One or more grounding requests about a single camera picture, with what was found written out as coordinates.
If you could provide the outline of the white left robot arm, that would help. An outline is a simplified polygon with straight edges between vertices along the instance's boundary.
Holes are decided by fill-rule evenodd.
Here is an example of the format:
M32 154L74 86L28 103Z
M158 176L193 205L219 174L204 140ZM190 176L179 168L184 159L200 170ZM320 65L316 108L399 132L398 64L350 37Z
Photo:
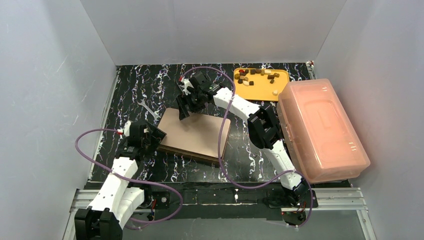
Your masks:
M129 187L140 161L156 151L166 133L146 121L127 121L108 176L93 200L74 216L77 240L121 240L134 210L145 201L143 189Z

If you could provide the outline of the brown chocolate box tray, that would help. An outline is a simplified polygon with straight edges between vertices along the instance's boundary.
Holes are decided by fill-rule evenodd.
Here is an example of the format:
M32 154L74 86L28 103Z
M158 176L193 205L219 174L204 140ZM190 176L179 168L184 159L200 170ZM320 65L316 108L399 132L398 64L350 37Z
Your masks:
M219 159L217 156L195 153L195 152L191 152L191 151L187 151L187 150L183 150L179 148L167 147L164 145L160 145L157 148L157 150L164 153L177 155L179 157L194 159L208 166L212 166L212 165L215 165L216 167L219 166Z

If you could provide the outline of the rose gold box lid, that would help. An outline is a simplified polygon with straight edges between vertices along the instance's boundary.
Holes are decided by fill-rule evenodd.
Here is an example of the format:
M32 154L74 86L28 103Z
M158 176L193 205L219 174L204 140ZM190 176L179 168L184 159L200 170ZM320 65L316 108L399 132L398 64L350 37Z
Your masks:
M231 121L225 120L219 135L222 122L221 117L200 113L179 120L179 110L167 108L158 124L158 128L166 133L160 145L214 157L218 157L220 148L223 157Z

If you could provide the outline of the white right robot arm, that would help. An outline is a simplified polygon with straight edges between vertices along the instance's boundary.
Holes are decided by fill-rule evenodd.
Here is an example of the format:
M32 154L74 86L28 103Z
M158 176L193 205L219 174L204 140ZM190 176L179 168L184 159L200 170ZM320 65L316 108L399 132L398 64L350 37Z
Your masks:
M203 110L207 104L237 116L247 124L250 143L264 152L277 171L277 178L286 191L288 202L296 205L303 199L309 191L308 183L296 172L285 150L281 125L271 106L245 100L234 90L208 80L202 72L190 78L181 77L177 84L182 91L176 98L180 120L188 118L190 113Z

